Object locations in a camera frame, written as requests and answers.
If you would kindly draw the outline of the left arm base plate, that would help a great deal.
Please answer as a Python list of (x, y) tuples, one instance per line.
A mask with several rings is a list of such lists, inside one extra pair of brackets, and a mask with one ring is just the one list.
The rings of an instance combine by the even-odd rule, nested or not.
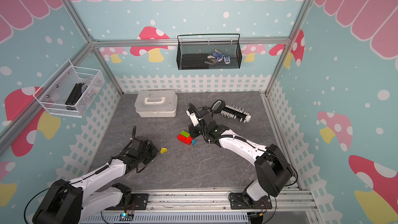
[(129, 202), (122, 200), (122, 203), (114, 207), (106, 208), (106, 211), (135, 211), (135, 210), (146, 210), (148, 200), (148, 194), (131, 194), (128, 198)]

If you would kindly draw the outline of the yellow small block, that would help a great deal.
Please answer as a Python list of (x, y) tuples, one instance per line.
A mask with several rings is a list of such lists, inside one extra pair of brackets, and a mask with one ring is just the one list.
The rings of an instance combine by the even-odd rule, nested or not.
[(167, 148), (165, 148), (165, 147), (162, 147), (161, 148), (161, 150), (160, 150), (160, 153), (161, 154), (163, 154), (163, 153), (165, 153), (165, 152), (167, 152), (168, 151), (168, 149)]

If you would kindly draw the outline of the red block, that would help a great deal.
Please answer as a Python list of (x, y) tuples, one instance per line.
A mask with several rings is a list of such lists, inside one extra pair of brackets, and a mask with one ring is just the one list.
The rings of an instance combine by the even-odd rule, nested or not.
[(189, 136), (189, 137), (185, 137), (185, 139), (184, 139), (184, 143), (185, 144), (187, 144), (187, 145), (191, 145), (192, 144), (192, 138)]
[(188, 143), (189, 143), (188, 140), (187, 140), (187, 138), (186, 138), (184, 135), (179, 134), (178, 137), (177, 137), (177, 139), (178, 139), (179, 141), (185, 143), (185, 144), (188, 144)]

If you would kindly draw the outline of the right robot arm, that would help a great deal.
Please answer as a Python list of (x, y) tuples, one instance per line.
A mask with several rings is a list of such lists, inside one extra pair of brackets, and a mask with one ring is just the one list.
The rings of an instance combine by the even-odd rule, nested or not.
[(204, 118), (190, 116), (189, 132), (194, 137), (202, 136), (208, 144), (215, 144), (230, 150), (255, 167), (257, 179), (249, 184), (243, 195), (252, 202), (268, 195), (277, 197), (294, 176), (294, 170), (278, 146), (260, 145), (243, 138), (213, 119), (207, 123)]

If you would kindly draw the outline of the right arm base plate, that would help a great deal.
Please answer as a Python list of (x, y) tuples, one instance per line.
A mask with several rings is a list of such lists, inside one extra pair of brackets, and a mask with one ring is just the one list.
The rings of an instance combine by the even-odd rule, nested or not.
[(269, 195), (265, 195), (260, 200), (254, 201), (242, 192), (231, 192), (229, 193), (228, 199), (231, 209), (259, 209), (264, 211), (273, 208)]

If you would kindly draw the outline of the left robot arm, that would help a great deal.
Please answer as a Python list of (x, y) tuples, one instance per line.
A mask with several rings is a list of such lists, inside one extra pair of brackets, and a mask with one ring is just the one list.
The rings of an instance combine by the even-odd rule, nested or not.
[(131, 171), (140, 173), (139, 165), (147, 167), (157, 154), (152, 141), (131, 138), (122, 152), (102, 167), (70, 181), (59, 179), (44, 189), (45, 196), (31, 222), (78, 224), (110, 207), (127, 210), (135, 204), (130, 187), (116, 183), (107, 190), (99, 189)]

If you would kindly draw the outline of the green rectangular block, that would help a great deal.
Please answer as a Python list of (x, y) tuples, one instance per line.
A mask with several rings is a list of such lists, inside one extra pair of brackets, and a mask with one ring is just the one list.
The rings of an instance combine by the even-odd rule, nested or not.
[(190, 137), (190, 133), (186, 132), (186, 131), (181, 131), (180, 135), (184, 136), (185, 138), (189, 138)]

